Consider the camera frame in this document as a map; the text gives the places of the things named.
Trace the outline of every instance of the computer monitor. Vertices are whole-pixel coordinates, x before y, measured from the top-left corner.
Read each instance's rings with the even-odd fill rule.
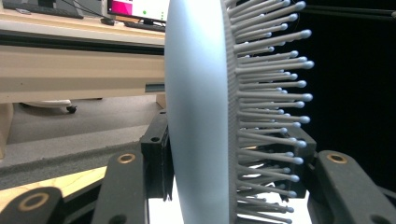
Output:
[[[166,23],[170,0],[103,0],[108,15],[143,20],[145,24],[155,21]]]

